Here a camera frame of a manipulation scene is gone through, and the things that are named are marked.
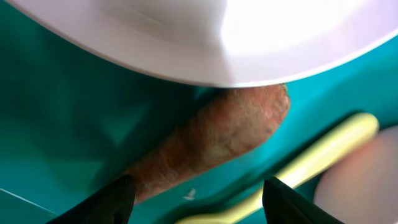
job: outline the spoon handle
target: spoon handle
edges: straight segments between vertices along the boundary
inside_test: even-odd
[[[289,187],[296,188],[370,140],[378,129],[375,116],[369,113],[355,114],[312,144],[275,176]],[[262,187],[220,215],[223,223],[236,223],[260,208]]]

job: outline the plate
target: plate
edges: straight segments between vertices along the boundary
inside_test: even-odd
[[[398,34],[396,0],[8,2],[118,65],[166,80],[217,87],[308,77]]]

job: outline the teal cloth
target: teal cloth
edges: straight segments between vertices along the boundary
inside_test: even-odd
[[[107,62],[4,1],[0,27],[0,188],[56,214],[114,178],[218,92]],[[240,201],[264,173],[273,174],[356,111],[375,114],[382,127],[397,124],[397,61],[395,38],[340,67],[289,83],[292,108],[269,141],[135,206],[134,223],[172,223]],[[299,191],[311,198],[315,184]],[[196,200],[186,201],[191,188]],[[241,223],[263,220],[260,211]]]

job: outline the pink round object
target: pink round object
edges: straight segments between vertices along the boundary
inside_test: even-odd
[[[328,170],[315,203],[347,224],[398,223],[398,126]]]

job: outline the yellow spoon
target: yellow spoon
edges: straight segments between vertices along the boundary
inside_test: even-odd
[[[296,188],[370,140],[378,129],[379,122],[375,116],[369,113],[355,114],[312,144],[275,177],[289,187]],[[181,219],[176,224],[232,224],[261,208],[262,187],[224,212],[193,215]]]

